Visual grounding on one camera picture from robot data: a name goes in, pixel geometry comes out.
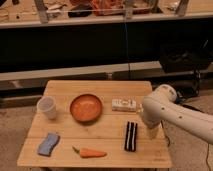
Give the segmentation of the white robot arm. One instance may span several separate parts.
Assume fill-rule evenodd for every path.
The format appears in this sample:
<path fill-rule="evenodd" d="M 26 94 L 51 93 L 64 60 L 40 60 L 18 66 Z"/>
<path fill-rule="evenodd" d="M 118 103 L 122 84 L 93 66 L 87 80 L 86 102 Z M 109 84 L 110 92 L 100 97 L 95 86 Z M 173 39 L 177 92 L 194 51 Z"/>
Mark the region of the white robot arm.
<path fill-rule="evenodd" d="M 177 105 L 176 99 L 176 90 L 168 84 L 145 96 L 141 112 L 144 124 L 153 129 L 165 120 L 213 145 L 213 115 Z"/>

